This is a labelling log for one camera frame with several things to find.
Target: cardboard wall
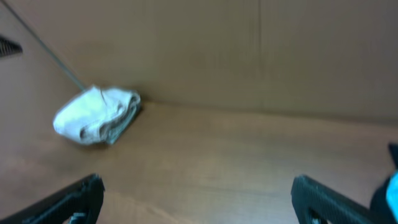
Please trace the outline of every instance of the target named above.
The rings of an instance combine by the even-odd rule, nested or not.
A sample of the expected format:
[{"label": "cardboard wall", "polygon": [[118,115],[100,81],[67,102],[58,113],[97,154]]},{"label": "cardboard wall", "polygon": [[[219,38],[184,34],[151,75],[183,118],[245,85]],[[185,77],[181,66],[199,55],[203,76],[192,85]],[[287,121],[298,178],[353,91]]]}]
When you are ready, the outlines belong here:
[{"label": "cardboard wall", "polygon": [[0,33],[23,48],[23,54],[0,58],[1,157],[22,149],[34,155],[55,144],[55,113],[80,90],[1,3]]},{"label": "cardboard wall", "polygon": [[179,104],[398,120],[397,1],[9,3],[86,84]]}]

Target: white cloth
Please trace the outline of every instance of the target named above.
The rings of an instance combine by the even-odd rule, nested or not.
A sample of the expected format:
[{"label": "white cloth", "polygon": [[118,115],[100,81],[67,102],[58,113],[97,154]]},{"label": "white cloth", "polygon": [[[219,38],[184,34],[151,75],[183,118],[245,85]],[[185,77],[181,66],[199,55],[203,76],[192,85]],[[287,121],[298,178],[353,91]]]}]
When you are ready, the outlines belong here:
[{"label": "white cloth", "polygon": [[93,86],[60,109],[53,126],[57,133],[80,144],[113,144],[140,105],[136,91]]}]

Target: brown surface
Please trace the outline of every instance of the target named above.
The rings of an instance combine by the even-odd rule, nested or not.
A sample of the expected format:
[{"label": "brown surface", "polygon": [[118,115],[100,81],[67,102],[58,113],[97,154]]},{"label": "brown surface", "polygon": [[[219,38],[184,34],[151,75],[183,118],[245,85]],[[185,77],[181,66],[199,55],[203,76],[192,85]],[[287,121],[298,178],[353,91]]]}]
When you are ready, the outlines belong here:
[{"label": "brown surface", "polygon": [[0,33],[19,42],[24,51],[22,55],[0,59],[0,217],[3,217],[27,205],[26,202],[33,202],[30,198],[37,200],[37,194],[49,193],[45,188],[42,191],[31,187],[52,171],[35,166],[35,159],[60,146],[53,140],[52,119],[79,89],[2,4]]},{"label": "brown surface", "polygon": [[392,171],[386,144],[398,136],[380,126],[152,103],[109,148],[40,132],[45,138],[0,157],[0,217],[97,172],[106,185],[99,223],[296,223],[295,175],[368,205]]},{"label": "brown surface", "polygon": [[398,123],[395,0],[7,0],[86,84]]}]

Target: vent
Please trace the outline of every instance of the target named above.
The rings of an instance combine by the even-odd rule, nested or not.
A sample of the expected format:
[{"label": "vent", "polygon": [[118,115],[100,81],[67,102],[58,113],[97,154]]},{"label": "vent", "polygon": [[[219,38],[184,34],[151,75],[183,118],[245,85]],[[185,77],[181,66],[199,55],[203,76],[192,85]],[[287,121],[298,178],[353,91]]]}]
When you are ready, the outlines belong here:
[{"label": "vent", "polygon": [[22,47],[0,35],[0,58],[22,53]]}]

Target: wooden floor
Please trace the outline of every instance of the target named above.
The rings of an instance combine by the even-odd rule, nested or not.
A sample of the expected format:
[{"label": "wooden floor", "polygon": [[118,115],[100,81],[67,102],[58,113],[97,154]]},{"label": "wooden floor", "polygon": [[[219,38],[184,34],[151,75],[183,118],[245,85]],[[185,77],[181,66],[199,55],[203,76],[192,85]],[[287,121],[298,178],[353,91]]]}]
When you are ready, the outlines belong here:
[{"label": "wooden floor", "polygon": [[296,175],[368,205],[397,138],[370,124],[147,103],[110,147],[48,128],[17,151],[0,149],[0,216],[97,172],[106,186],[98,223],[297,223]]}]

